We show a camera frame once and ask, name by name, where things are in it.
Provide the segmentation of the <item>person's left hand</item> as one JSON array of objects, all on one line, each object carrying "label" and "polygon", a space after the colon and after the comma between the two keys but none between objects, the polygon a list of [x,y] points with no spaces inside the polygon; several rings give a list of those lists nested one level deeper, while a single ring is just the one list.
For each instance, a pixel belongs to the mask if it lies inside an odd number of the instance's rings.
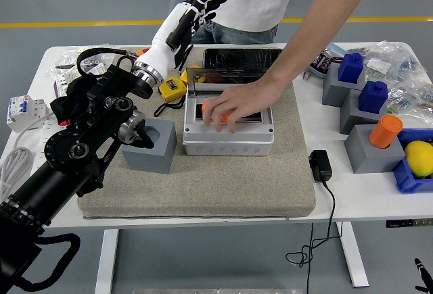
[{"label": "person's left hand", "polygon": [[285,87],[282,80],[268,74],[255,82],[229,87],[208,101],[202,114],[203,122],[206,126],[213,124],[217,132],[226,126],[235,133],[237,121],[274,105]]}]

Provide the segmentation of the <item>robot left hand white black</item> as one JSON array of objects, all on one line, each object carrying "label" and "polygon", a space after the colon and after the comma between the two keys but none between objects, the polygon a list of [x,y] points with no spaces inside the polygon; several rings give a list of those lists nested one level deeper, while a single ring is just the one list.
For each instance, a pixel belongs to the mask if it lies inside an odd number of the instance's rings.
[{"label": "robot left hand white black", "polygon": [[184,0],[176,4],[152,40],[152,46],[133,66],[137,76],[148,74],[162,82],[169,70],[179,67],[192,37],[200,27],[216,16],[227,0]]}]

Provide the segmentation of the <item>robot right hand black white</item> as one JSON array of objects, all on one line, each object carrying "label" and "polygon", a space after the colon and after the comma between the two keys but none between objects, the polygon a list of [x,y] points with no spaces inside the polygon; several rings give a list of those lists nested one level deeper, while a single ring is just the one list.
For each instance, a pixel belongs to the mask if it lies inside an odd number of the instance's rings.
[{"label": "robot right hand black white", "polygon": [[415,286],[417,291],[421,291],[422,293],[432,294],[432,276],[426,270],[425,266],[422,264],[420,259],[414,259],[415,265],[417,267],[418,272],[420,273],[421,279],[423,280],[425,286]]}]

